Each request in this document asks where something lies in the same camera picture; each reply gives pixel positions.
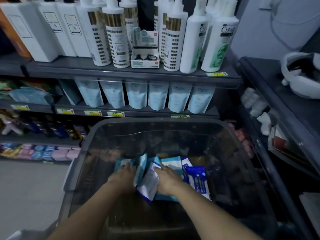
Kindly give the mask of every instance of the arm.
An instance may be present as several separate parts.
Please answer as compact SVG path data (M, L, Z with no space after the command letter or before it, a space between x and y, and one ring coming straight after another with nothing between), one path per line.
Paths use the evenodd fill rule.
M110 175L106 182L70 218L62 222L47 240L93 240L103 227L111 207L122 194L134 192L136 168L130 163Z
M161 165L161 169L155 170L159 177L158 191L177 198L202 240L262 240L233 216L182 182L171 168Z

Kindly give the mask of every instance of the gray floor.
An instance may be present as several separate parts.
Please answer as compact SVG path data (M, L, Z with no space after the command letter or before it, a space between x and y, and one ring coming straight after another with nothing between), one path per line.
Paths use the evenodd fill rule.
M67 165L0 161L0 240L58 218Z

